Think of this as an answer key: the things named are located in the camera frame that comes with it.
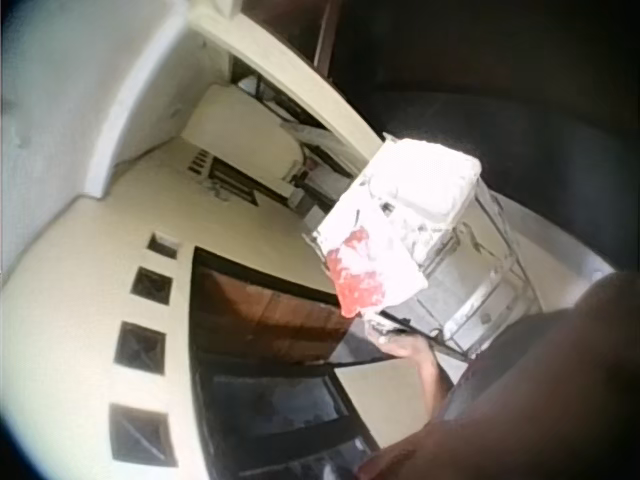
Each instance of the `ventilation hole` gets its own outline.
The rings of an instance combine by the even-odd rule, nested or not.
[[[164,375],[165,334],[122,322],[115,362],[119,365]]]
[[[152,252],[175,260],[178,256],[179,246],[178,242],[156,232],[151,235],[147,248]]]
[[[142,465],[175,467],[166,414],[123,405],[109,406],[111,456],[114,460]]]
[[[244,201],[249,202],[256,207],[258,206],[256,194],[253,189],[245,185],[241,185],[240,183],[217,171],[214,171],[212,173],[211,180],[214,182],[214,184],[218,185],[220,188],[226,190],[227,192],[240,197]]]
[[[140,267],[133,280],[131,293],[153,302],[169,305],[172,283],[173,280],[170,277]]]

